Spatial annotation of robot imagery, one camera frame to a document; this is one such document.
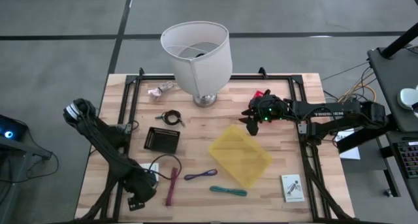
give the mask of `silver lamp base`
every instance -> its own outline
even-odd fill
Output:
[[[195,102],[195,104],[199,107],[209,107],[212,106],[217,99],[217,93],[212,93],[206,96],[193,96],[193,102]]]

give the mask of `wooden tabletop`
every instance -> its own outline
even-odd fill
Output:
[[[312,73],[301,75],[303,75],[308,102],[325,102],[319,75]],[[109,76],[100,113],[100,118],[107,124],[117,123],[125,76],[125,74]],[[208,149],[211,143],[219,138],[231,124],[239,126],[246,132],[245,125],[240,123],[238,118],[242,117],[241,111],[248,107],[248,101],[257,90],[271,89],[272,94],[282,99],[290,99],[289,86],[286,81],[231,80],[219,91],[215,105],[209,108],[195,106],[192,96],[177,86],[164,94],[159,101],[152,101],[148,96],[148,90],[157,88],[161,82],[159,80],[141,81],[135,116],[139,127],[132,134],[129,157],[136,159],[139,163],[149,163],[161,155],[161,153],[144,149],[149,127],[177,130],[181,132],[181,136],[176,156],[183,164],[183,171],[176,182],[172,206],[165,206],[170,182],[160,178],[157,194],[141,210],[129,211],[127,198],[131,195],[124,192],[120,221],[281,222],[312,220],[297,130],[295,123],[291,121],[259,124],[259,133],[252,139],[272,156],[272,163],[254,186],[247,189],[247,197],[213,193],[209,190],[211,185],[240,188],[240,184],[209,154]],[[161,120],[155,119],[162,112],[171,109],[181,112],[186,127],[180,124],[168,126]],[[329,118],[316,118],[315,120],[324,122]],[[331,143],[324,141],[319,146],[319,157],[327,189],[343,210],[353,217],[353,207],[337,149]],[[166,176],[170,176],[172,167],[178,166],[170,157],[161,158],[158,162],[159,171]],[[196,178],[190,181],[183,179],[186,174],[201,173],[213,168],[219,171],[217,176]],[[105,187],[107,173],[107,162],[99,153],[94,153],[88,161],[76,217],[83,216],[97,200]],[[284,174],[300,175],[305,196],[304,202],[284,202],[280,180],[280,176]],[[317,207],[321,210],[319,192],[316,191],[315,196]],[[112,213],[112,207],[113,203],[110,205],[109,214]]]

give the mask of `white paper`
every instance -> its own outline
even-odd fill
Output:
[[[143,164],[139,164],[139,165],[142,168],[148,169],[150,167],[151,163],[143,163]],[[150,169],[153,170],[153,171],[158,172],[158,163],[154,163]],[[158,182],[158,174],[155,174],[155,178],[157,179],[157,182]]]
[[[283,185],[283,195],[286,202],[305,201],[299,174],[282,175],[281,184]]]
[[[337,137],[335,138],[335,141],[337,142],[353,133],[354,133],[354,129],[347,129],[345,131],[338,132]],[[355,147],[351,150],[341,153],[340,158],[341,159],[360,159],[359,149]]]

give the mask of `lamp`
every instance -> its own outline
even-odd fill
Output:
[[[178,86],[193,95],[196,105],[212,106],[233,72],[227,28],[214,22],[174,25],[161,35],[161,45]]]

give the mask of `black pole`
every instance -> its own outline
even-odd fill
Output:
[[[413,39],[417,38],[417,36],[418,36],[418,23],[416,23],[413,27],[407,30],[403,35],[397,38],[392,44],[386,47],[381,52],[381,55],[384,58],[389,59],[393,54],[395,54],[401,48],[405,47]]]

